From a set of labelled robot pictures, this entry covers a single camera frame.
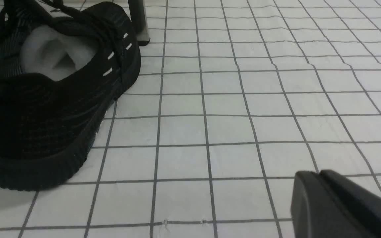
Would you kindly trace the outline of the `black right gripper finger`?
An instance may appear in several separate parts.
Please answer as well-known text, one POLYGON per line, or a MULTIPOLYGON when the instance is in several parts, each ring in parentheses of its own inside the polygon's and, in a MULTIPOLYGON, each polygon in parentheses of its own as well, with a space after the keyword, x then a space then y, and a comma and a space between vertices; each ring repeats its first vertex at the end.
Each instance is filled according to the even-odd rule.
POLYGON ((381 238, 381 197, 333 170, 295 173, 296 238, 381 238))

